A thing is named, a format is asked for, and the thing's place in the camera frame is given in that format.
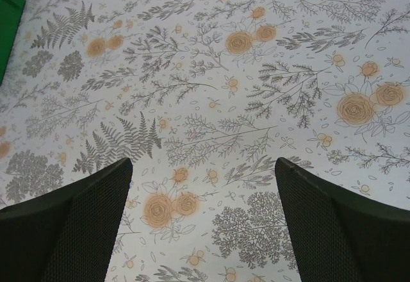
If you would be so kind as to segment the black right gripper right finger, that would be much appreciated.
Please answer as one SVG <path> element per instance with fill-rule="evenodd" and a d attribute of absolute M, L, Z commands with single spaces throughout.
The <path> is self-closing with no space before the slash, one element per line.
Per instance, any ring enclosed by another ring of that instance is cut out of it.
<path fill-rule="evenodd" d="M 275 177 L 302 281 L 409 281 L 409 211 L 286 158 L 276 161 Z"/>

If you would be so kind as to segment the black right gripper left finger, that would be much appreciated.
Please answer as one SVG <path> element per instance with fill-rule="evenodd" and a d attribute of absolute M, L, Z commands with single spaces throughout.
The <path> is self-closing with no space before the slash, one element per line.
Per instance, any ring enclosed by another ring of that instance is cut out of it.
<path fill-rule="evenodd" d="M 104 281 L 133 164 L 123 158 L 1 210 L 1 281 Z"/>

